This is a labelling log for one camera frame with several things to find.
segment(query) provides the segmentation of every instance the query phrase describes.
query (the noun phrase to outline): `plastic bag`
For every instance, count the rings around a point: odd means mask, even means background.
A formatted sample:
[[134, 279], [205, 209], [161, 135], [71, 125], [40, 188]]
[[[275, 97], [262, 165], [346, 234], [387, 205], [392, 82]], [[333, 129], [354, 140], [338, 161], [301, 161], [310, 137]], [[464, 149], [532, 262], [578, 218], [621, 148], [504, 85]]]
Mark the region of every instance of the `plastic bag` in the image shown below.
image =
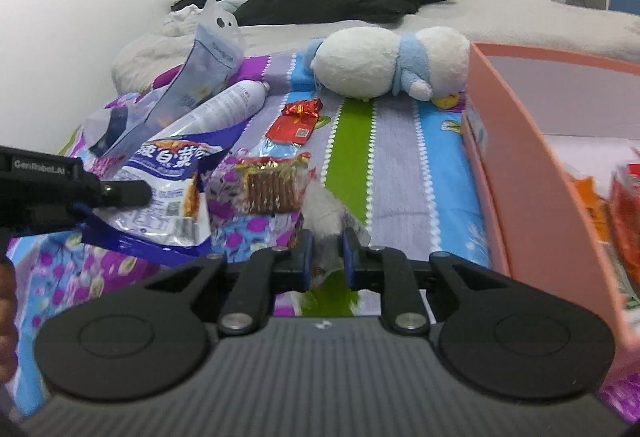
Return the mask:
[[309, 181], [310, 154], [294, 158], [245, 157], [236, 165], [241, 176], [238, 210], [244, 214], [278, 214], [300, 210]]
[[85, 122], [92, 152], [99, 157], [131, 157], [146, 140], [224, 88], [243, 60], [242, 45], [233, 15], [209, 0], [200, 13], [193, 48], [171, 83], [150, 91], [133, 109], [100, 111]]
[[95, 209], [82, 242], [162, 265], [210, 253], [204, 176], [219, 165], [245, 126], [144, 143], [114, 178], [145, 180], [152, 188], [151, 203], [129, 210]]

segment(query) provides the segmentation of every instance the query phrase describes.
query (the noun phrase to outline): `metal screw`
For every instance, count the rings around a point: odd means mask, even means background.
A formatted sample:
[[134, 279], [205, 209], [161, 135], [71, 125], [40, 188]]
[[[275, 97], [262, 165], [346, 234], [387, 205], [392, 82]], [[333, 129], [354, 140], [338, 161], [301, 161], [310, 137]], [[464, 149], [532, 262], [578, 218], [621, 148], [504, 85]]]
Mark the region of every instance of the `metal screw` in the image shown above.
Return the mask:
[[403, 312], [396, 317], [396, 325], [409, 331], [424, 327], [426, 323], [427, 318], [417, 312]]
[[244, 312], [230, 312], [229, 314], [225, 314], [221, 320], [223, 326], [233, 331], [245, 329], [253, 322], [254, 319]]

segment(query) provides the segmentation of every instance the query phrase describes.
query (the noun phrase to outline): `red wrapper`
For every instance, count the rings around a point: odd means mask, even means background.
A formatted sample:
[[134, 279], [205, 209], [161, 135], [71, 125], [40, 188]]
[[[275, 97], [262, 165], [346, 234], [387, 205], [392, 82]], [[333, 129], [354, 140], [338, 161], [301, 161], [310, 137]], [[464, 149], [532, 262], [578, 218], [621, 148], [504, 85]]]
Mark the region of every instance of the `red wrapper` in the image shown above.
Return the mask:
[[305, 144], [314, 131], [321, 108], [319, 98], [288, 103], [265, 136], [277, 143]]

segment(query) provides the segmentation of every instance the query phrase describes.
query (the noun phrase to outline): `bed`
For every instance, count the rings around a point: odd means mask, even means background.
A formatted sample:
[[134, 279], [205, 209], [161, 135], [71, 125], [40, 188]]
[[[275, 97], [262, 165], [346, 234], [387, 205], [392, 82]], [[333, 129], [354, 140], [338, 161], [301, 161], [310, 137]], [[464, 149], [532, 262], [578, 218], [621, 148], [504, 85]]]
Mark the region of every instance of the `bed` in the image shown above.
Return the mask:
[[[230, 8], [234, 5], [237, 3], [226, 3]], [[539, 19], [524, 20], [522, 10]], [[544, 22], [549, 14], [557, 24]], [[156, 77], [184, 62], [185, 51], [193, 43], [197, 15], [193, 8], [179, 16], [171, 14], [162, 28], [123, 49], [113, 66], [114, 83], [121, 96], [108, 107], [135, 100], [138, 94], [131, 91], [144, 90]], [[505, 21], [505, 16], [512, 20]], [[593, 28], [591, 34], [584, 34], [586, 22], [602, 24], [602, 35], [594, 34]], [[324, 105], [322, 114], [330, 121], [305, 145], [312, 154], [310, 165], [318, 169], [321, 183], [367, 228], [372, 244], [397, 247], [414, 259], [425, 259], [432, 251], [443, 249], [491, 267], [473, 174], [460, 136], [464, 100], [447, 111], [408, 96], [354, 102], [318, 88], [304, 72], [300, 53], [310, 40], [362, 25], [345, 21], [243, 28], [247, 59], [241, 67], [242, 76], [267, 81], [271, 90], [234, 151], [255, 146], [283, 104], [319, 97]], [[590, 49], [640, 61], [637, 17], [577, 10], [548, 0], [432, 4], [406, 16], [395, 30], [411, 32], [436, 25], [457, 27], [470, 40]], [[90, 156], [81, 129], [62, 153], [81, 157], [88, 169], [100, 172], [99, 161]], [[290, 218], [278, 225], [265, 222], [260, 227], [255, 223], [253, 227], [248, 223], [225, 224], [217, 240], [218, 250], [240, 258], [239, 247], [252, 251], [280, 244], [296, 221]], [[15, 240], [9, 256], [16, 265], [20, 305], [20, 369], [10, 392], [20, 412], [30, 414], [45, 399], [32, 351], [38, 327], [62, 309], [156, 273], [159, 266], [84, 245], [78, 231]], [[360, 315], [379, 309], [377, 295], [347, 291], [340, 273], [330, 275], [319, 290], [281, 295], [276, 303], [277, 315]]]

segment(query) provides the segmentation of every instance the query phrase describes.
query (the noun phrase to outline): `human hand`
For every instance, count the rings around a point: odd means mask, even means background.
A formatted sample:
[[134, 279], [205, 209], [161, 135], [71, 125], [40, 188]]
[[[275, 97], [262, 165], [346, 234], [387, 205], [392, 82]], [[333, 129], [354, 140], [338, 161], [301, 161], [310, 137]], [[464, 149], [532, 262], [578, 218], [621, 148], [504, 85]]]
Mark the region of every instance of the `human hand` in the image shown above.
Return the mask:
[[14, 319], [17, 311], [15, 297], [15, 270], [11, 262], [2, 256], [0, 263], [0, 383], [6, 383], [14, 377], [18, 368], [15, 348], [18, 344], [18, 331]]

